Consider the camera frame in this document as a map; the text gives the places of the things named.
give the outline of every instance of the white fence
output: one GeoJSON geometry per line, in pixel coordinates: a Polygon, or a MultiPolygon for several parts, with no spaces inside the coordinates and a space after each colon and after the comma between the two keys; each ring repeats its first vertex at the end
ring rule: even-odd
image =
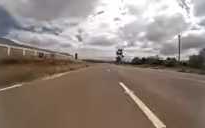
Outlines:
{"type": "Polygon", "coordinates": [[[38,56],[39,53],[43,54],[43,56],[51,56],[53,54],[55,59],[73,59],[72,56],[64,55],[53,51],[47,52],[43,50],[35,50],[0,44],[0,55],[4,54],[4,56],[13,56],[14,54],[19,56],[38,56]]]}

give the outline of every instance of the guardrail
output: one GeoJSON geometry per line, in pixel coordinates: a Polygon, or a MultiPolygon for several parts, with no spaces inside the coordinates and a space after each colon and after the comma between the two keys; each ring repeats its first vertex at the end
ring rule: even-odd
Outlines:
{"type": "Polygon", "coordinates": [[[72,56],[68,56],[68,55],[64,55],[64,54],[60,54],[57,52],[47,52],[47,51],[43,51],[43,50],[36,50],[36,49],[30,49],[30,48],[24,48],[24,47],[17,47],[17,46],[11,46],[11,45],[4,45],[4,44],[0,44],[0,47],[2,48],[6,48],[7,49],[7,56],[11,56],[11,49],[16,49],[16,50],[22,50],[22,56],[26,55],[27,51],[33,52],[34,56],[37,56],[38,53],[43,53],[43,55],[57,55],[57,56],[62,56],[65,59],[72,59],[72,56]]]}

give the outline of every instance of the distant tree line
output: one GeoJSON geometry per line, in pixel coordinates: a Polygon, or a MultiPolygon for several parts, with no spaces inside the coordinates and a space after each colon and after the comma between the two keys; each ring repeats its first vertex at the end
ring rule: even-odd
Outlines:
{"type": "Polygon", "coordinates": [[[142,65],[148,64],[151,66],[166,66],[166,67],[176,67],[176,66],[187,66],[197,69],[205,70],[205,48],[203,48],[199,54],[191,55],[188,61],[177,62],[176,58],[167,57],[162,59],[159,56],[155,57],[134,57],[130,64],[132,65],[142,65]]]}
{"type": "Polygon", "coordinates": [[[90,62],[90,63],[114,63],[113,61],[108,61],[108,60],[95,60],[95,59],[82,59],[82,61],[90,62]]]}

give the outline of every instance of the grassy embankment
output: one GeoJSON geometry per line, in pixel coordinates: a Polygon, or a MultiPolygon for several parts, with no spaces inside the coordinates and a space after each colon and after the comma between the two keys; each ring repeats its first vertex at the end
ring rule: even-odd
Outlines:
{"type": "Polygon", "coordinates": [[[88,67],[73,60],[15,59],[0,60],[0,88],[88,67]]]}
{"type": "Polygon", "coordinates": [[[182,66],[182,65],[181,66],[176,65],[174,67],[156,66],[156,65],[149,65],[149,64],[132,65],[132,66],[139,67],[139,68],[151,68],[151,69],[158,69],[158,70],[169,70],[169,71],[176,71],[176,72],[183,72],[183,73],[205,75],[205,70],[203,69],[196,69],[196,68],[191,68],[189,66],[182,66]]]}

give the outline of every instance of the utility pole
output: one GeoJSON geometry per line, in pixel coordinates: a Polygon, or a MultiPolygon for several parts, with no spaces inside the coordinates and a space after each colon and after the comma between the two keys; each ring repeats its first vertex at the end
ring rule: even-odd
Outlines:
{"type": "Polygon", "coordinates": [[[77,53],[75,54],[75,59],[76,59],[76,60],[78,59],[78,54],[77,54],[77,53]]]}
{"type": "Polygon", "coordinates": [[[181,35],[178,35],[178,62],[181,61],[181,35]]]}

